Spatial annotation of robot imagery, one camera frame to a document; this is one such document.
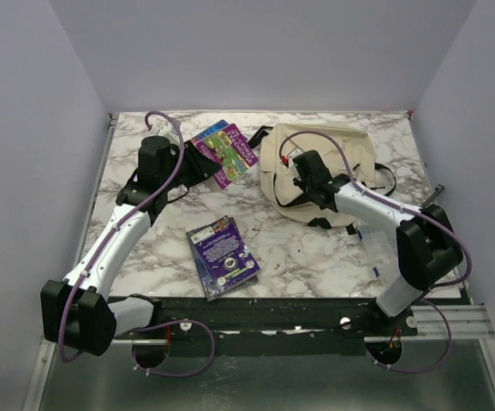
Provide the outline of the purple Treehouse book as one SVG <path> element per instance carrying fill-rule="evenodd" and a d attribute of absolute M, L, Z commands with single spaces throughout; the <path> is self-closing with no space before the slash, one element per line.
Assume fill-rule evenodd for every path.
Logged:
<path fill-rule="evenodd" d="M 235 124 L 229 124 L 194 145 L 202 154 L 222 166 L 208 180 L 207 185 L 213 192 L 227 188 L 259 162 L 248 140 Z"/>

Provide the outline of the cream canvas backpack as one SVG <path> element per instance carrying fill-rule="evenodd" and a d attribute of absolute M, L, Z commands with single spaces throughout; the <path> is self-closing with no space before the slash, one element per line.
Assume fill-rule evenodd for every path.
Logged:
<path fill-rule="evenodd" d="M 356 218 L 322 209 L 315 200 L 333 201 L 331 187 L 360 184 L 390 196 L 397 188 L 379 185 L 377 173 L 392 170 L 375 161 L 367 133 L 341 123 L 263 126 L 248 140 L 258 147 L 259 182 L 263 195 L 284 217 L 310 227 L 352 230 Z"/>

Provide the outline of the dark purple book underneath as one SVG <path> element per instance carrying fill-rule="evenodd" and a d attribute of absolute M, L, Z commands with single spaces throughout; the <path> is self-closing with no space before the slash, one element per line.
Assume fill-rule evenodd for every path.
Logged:
<path fill-rule="evenodd" d="M 208 301 L 259 282 L 259 264 L 233 217 L 221 217 L 186 236 Z"/>

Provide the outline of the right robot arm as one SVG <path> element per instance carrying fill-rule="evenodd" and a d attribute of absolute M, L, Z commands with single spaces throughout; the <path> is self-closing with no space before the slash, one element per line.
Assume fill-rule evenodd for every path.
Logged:
<path fill-rule="evenodd" d="M 289 161 L 294 184 L 322 210 L 350 215 L 396 240 L 399 273 L 367 315 L 369 329 L 380 336 L 398 326 L 398 316 L 434 284 L 462 263 L 462 250 L 451 238 L 445 211 L 406 205 L 359 185 L 348 175 L 332 176 L 311 150 Z"/>

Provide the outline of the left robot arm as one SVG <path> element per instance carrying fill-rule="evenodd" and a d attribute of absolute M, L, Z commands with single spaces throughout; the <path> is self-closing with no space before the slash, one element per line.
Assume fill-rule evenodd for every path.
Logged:
<path fill-rule="evenodd" d="M 115 337 L 128 331 L 156 337 L 164 325 L 162 315 L 154 311 L 156 301 L 133 295 L 110 302 L 111 286 L 134 246 L 167 206 L 169 191 L 194 187 L 220 168 L 189 141 L 143 139 L 138 166 L 119 191 L 99 238 L 63 280 L 49 280 L 41 289 L 45 339 L 59 348 L 100 356 Z"/>

